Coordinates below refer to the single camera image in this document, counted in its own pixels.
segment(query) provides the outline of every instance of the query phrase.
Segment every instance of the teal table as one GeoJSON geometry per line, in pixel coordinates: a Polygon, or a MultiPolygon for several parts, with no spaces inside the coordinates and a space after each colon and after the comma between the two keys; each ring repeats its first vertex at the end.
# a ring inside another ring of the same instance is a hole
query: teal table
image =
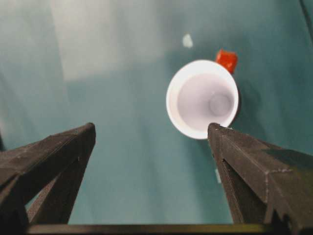
{"type": "Polygon", "coordinates": [[[313,154],[308,26],[297,0],[0,0],[4,146],[95,123],[71,224],[231,223],[207,142],[169,121],[167,86],[188,62],[235,51],[232,127],[313,154]]]}

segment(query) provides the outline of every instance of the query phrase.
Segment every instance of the white cup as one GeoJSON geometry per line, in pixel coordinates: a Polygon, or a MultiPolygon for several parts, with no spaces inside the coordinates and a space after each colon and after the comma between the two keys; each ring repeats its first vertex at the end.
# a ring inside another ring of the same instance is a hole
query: white cup
{"type": "Polygon", "coordinates": [[[194,139],[206,139],[216,122],[228,127],[236,116],[239,95],[232,75],[220,64],[197,60],[182,67],[172,78],[166,109],[173,125],[194,139]]]}

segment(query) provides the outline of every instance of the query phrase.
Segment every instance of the cup rim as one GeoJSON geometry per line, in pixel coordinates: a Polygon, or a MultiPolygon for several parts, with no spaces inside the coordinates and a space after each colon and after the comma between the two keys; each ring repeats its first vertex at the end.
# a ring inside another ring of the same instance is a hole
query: cup rim
{"type": "Polygon", "coordinates": [[[173,117],[172,110],[171,110],[171,107],[170,107],[170,102],[171,102],[171,92],[173,91],[173,87],[177,84],[177,81],[179,79],[184,79],[184,81],[180,83],[180,86],[182,87],[183,84],[187,80],[189,80],[190,77],[200,73],[199,71],[197,71],[197,68],[202,68],[203,69],[204,67],[205,68],[213,68],[213,67],[215,67],[215,69],[222,70],[223,74],[224,74],[223,77],[226,78],[228,83],[231,85],[232,90],[235,92],[233,109],[231,111],[231,114],[226,119],[226,121],[224,123],[222,123],[223,126],[228,127],[232,123],[232,121],[234,120],[234,118],[235,118],[235,116],[237,114],[238,106],[239,106],[239,92],[238,92],[238,87],[236,85],[236,82],[235,82],[233,76],[229,73],[229,71],[227,69],[225,69],[222,65],[220,65],[220,64],[218,64],[218,63],[216,63],[214,61],[210,61],[210,60],[196,60],[196,61],[192,61],[192,62],[186,64],[181,69],[179,69],[175,73],[175,75],[173,76],[173,78],[172,78],[172,80],[171,80],[171,82],[170,82],[170,84],[168,86],[168,89],[167,89],[167,93],[166,93],[166,110],[167,110],[168,116],[169,116],[172,124],[181,133],[183,133],[184,135],[186,135],[186,136],[188,136],[190,138],[198,139],[198,140],[207,139],[207,131],[197,131],[197,130],[194,130],[193,128],[191,128],[191,127],[186,128],[186,126],[188,126],[186,123],[185,123],[186,124],[185,127],[181,126],[179,124],[179,122],[176,120],[176,118],[173,117]],[[191,70],[192,71],[192,72],[190,72],[188,74],[188,77],[186,75],[184,75],[184,72],[186,70],[191,70]]]}

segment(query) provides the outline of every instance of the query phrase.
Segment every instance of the red cube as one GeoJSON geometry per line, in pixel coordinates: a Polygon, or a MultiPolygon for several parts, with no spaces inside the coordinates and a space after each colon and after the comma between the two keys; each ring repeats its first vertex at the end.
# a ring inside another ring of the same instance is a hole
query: red cube
{"type": "Polygon", "coordinates": [[[222,65],[230,73],[235,71],[238,57],[236,53],[221,49],[216,55],[216,63],[222,65]]]}

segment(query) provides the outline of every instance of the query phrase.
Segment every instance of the table surface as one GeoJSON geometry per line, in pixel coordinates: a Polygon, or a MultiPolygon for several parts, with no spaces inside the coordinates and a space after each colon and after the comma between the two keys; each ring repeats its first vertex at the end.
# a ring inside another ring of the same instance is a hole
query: table surface
{"type": "Polygon", "coordinates": [[[232,222],[207,142],[183,136],[165,109],[175,72],[221,48],[239,57],[231,127],[313,154],[313,44],[299,1],[0,0],[0,19],[5,148],[96,125],[72,224],[232,222]]]}

